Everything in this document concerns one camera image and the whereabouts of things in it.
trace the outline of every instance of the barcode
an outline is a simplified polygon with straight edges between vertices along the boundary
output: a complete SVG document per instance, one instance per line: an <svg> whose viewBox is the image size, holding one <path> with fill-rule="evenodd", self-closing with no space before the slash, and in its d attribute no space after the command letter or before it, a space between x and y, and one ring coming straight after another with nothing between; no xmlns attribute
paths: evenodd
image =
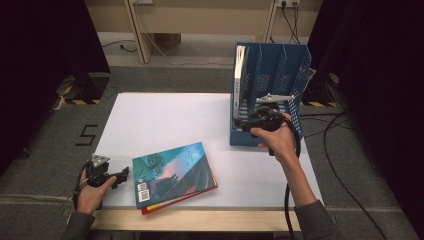
<svg viewBox="0 0 424 240"><path fill-rule="evenodd" d="M138 191L143 191L147 189L147 184L146 183L140 183L138 184Z"/></svg>
<svg viewBox="0 0 424 240"><path fill-rule="evenodd" d="M138 192L138 201L144 202L150 200L149 190L143 190Z"/></svg>

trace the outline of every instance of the gray sleeve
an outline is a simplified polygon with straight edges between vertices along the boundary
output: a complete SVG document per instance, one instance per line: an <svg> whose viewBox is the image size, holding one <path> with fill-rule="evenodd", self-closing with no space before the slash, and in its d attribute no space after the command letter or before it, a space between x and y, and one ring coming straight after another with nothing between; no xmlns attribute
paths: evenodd
<svg viewBox="0 0 424 240"><path fill-rule="evenodd" d="M90 232L95 217L85 213L72 213L61 240L82 240Z"/></svg>
<svg viewBox="0 0 424 240"><path fill-rule="evenodd" d="M321 201L295 208L300 229L307 239L344 239Z"/></svg>

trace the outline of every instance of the book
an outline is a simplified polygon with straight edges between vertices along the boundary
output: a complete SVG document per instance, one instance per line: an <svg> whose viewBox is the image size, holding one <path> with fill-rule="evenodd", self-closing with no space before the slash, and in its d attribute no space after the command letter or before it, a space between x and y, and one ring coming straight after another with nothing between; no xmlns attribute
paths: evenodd
<svg viewBox="0 0 424 240"><path fill-rule="evenodd" d="M241 104L241 91L242 91L242 71L243 71L243 63L245 57L246 47L242 45L237 45L236 47L236 58L234 65L234 99L233 99L233 118L238 118L239 109Z"/></svg>
<svg viewBox="0 0 424 240"><path fill-rule="evenodd" d="M201 142L134 158L133 172L143 215L218 187Z"/></svg>

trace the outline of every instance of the wall outlet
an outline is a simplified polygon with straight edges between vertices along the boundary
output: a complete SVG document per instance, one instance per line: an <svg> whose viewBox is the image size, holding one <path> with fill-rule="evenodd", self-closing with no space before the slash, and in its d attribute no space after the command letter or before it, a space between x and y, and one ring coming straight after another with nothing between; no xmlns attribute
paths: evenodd
<svg viewBox="0 0 424 240"><path fill-rule="evenodd" d="M294 8L294 4L297 3L297 7L299 7L300 0L278 0L278 7L281 7L281 3L286 2L286 8Z"/></svg>
<svg viewBox="0 0 424 240"><path fill-rule="evenodd" d="M153 5L153 0L137 0L138 4Z"/></svg>

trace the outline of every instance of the blue plastic crate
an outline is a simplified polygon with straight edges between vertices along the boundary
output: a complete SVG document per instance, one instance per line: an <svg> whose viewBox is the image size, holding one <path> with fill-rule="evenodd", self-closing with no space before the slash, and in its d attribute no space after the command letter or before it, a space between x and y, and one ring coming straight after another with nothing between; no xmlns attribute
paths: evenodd
<svg viewBox="0 0 424 240"><path fill-rule="evenodd" d="M294 95L295 99L279 103L280 110L292 116L292 122L301 138L303 129L299 105L308 81L311 54L306 45L242 43L247 47L245 66L240 81L238 118L247 120L250 110L259 104L256 99L273 95ZM263 139L253 138L234 125L234 79L231 94L230 145L256 146Z"/></svg>

